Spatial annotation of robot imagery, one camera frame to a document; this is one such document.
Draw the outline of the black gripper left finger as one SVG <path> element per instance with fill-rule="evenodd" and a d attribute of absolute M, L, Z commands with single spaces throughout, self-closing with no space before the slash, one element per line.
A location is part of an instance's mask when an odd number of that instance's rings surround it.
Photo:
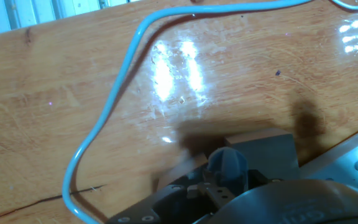
<path fill-rule="evenodd" d="M 213 215 L 235 198 L 220 187 L 210 172 L 194 172 L 109 218 L 107 224 L 208 223 Z"/>

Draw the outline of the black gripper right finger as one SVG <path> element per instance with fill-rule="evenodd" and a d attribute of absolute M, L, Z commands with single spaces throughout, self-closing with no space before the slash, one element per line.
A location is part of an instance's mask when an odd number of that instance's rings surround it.
<path fill-rule="evenodd" d="M 248 170 L 248 187 L 260 187 L 283 179 L 269 179 L 256 169 Z"/>

